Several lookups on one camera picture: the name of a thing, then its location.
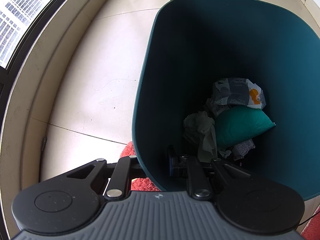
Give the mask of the dark teal trash bin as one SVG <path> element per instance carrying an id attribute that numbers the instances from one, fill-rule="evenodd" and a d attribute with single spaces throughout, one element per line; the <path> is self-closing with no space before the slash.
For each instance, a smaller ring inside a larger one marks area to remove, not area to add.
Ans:
<path id="1" fill-rule="evenodd" d="M 172 0 L 153 23 L 137 90 L 132 139 L 162 191 L 185 183 L 169 172 L 184 119 L 207 107 L 214 83 L 247 78 L 264 92 L 274 128 L 254 139 L 246 171 L 319 195 L 319 37 L 297 15 L 258 0 Z"/>

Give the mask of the left red fuzzy slipper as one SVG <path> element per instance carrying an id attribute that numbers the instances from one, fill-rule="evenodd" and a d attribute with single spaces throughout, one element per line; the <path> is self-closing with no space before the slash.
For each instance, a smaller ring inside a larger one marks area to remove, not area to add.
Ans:
<path id="1" fill-rule="evenodd" d="M 133 155 L 136 155 L 133 142 L 129 142 L 120 154 L 120 158 L 131 157 Z M 144 173 L 139 164 L 133 165 L 130 169 L 130 178 L 131 191 L 160 191 L 160 189 Z"/>

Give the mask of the red fuzzy slipper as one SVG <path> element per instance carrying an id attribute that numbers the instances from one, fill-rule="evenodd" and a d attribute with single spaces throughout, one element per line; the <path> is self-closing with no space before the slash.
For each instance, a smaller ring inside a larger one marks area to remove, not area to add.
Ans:
<path id="1" fill-rule="evenodd" d="M 133 142 L 129 142 L 120 154 L 120 158 L 131 157 L 133 155 L 136 155 Z M 144 173 L 139 164 L 133 165 L 130 169 L 130 178 L 131 191 L 160 191 L 160 189 Z"/>
<path id="2" fill-rule="evenodd" d="M 320 220 L 319 216 L 313 217 L 306 225 L 301 236 L 307 240 L 320 240 Z"/>

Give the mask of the green sponge cloth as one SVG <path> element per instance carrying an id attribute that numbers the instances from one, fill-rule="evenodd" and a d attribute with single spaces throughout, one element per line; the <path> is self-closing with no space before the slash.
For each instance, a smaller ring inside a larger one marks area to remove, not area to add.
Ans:
<path id="1" fill-rule="evenodd" d="M 215 120 L 216 142 L 219 147 L 228 148 L 261 135 L 275 125 L 260 109 L 233 107 Z"/>

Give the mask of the right red fuzzy slipper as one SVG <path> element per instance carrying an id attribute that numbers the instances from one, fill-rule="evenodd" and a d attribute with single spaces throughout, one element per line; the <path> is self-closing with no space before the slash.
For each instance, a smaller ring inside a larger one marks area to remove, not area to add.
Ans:
<path id="1" fill-rule="evenodd" d="M 306 225 L 301 236 L 307 240 L 320 240 L 320 220 L 319 216 L 313 217 Z"/>

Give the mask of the purple white carton box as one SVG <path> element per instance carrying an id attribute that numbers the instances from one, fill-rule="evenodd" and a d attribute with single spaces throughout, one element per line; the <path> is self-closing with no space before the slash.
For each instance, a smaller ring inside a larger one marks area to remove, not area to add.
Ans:
<path id="1" fill-rule="evenodd" d="M 251 149 L 255 148 L 254 142 L 252 139 L 246 140 L 244 142 L 241 142 L 239 144 L 229 146 L 228 148 L 221 148 L 220 149 L 225 150 L 231 150 L 231 155 L 229 157 L 232 157 L 234 159 L 241 159 L 243 158 Z"/>

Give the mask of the blue white snack wrapper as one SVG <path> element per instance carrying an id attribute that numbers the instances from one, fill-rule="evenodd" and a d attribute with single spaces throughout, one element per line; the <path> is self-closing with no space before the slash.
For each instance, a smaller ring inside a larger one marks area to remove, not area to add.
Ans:
<path id="1" fill-rule="evenodd" d="M 226 78 L 216 81 L 213 104 L 263 109 L 266 106 L 266 100 L 263 90 L 249 79 Z"/>

